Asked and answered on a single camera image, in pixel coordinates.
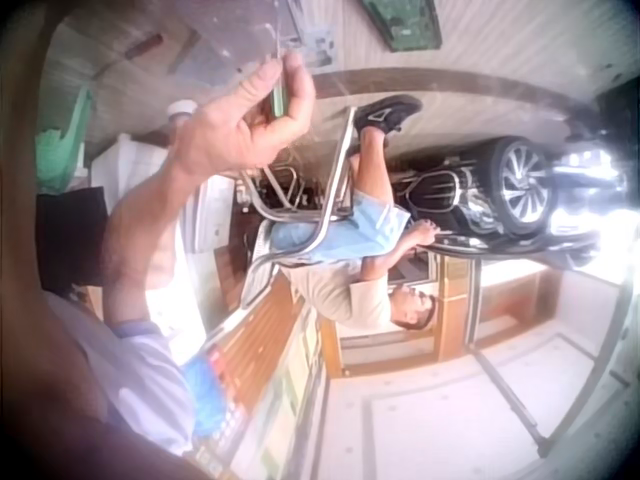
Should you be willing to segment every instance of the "black car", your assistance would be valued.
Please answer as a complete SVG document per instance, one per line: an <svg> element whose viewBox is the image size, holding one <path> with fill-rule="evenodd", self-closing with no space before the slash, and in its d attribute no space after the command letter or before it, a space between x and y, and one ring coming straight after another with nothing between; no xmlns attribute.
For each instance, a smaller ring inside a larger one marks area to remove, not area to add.
<svg viewBox="0 0 640 480"><path fill-rule="evenodd" d="M421 165L394 181L396 202L441 227L431 250L444 255L581 266L597 252L597 219L625 203L625 175L598 141L554 154L503 137Z"/></svg>

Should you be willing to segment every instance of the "white t-shirt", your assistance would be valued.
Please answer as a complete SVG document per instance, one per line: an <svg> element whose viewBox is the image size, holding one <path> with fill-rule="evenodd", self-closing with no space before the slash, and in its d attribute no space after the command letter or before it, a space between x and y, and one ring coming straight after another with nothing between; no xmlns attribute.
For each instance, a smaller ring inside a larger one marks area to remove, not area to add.
<svg viewBox="0 0 640 480"><path fill-rule="evenodd" d="M361 260L321 263L282 271L321 315L349 328L377 329L391 321L387 275L358 282Z"/></svg>

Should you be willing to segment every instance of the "finger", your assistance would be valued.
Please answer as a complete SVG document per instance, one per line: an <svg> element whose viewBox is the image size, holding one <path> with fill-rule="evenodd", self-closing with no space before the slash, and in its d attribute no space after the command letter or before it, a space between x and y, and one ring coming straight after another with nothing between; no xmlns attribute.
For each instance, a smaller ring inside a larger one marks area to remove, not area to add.
<svg viewBox="0 0 640 480"><path fill-rule="evenodd" d="M238 122L269 95L281 74L282 62L273 58L240 82L232 93L211 102L204 108L223 111L229 120Z"/></svg>
<svg viewBox="0 0 640 480"><path fill-rule="evenodd" d="M289 95L287 114L271 122L265 129L269 141L279 146L288 145L307 132L316 98L313 78L299 54L287 54L284 70Z"/></svg>

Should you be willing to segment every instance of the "blue object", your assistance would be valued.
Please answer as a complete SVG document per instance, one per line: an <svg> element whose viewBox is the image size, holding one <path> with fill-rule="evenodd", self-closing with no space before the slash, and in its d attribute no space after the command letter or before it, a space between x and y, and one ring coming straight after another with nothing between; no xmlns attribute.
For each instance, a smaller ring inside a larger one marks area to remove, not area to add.
<svg viewBox="0 0 640 480"><path fill-rule="evenodd" d="M331 223L320 245L299 260L332 262L383 255L396 246L409 217L406 210L355 190L353 215ZM277 223L271 231L271 248L277 251L297 247L311 236L314 228L311 223Z"/></svg>
<svg viewBox="0 0 640 480"><path fill-rule="evenodd" d="M209 361L198 354L182 366L182 372L196 404L194 434L202 437L219 431L227 413L227 396Z"/></svg>

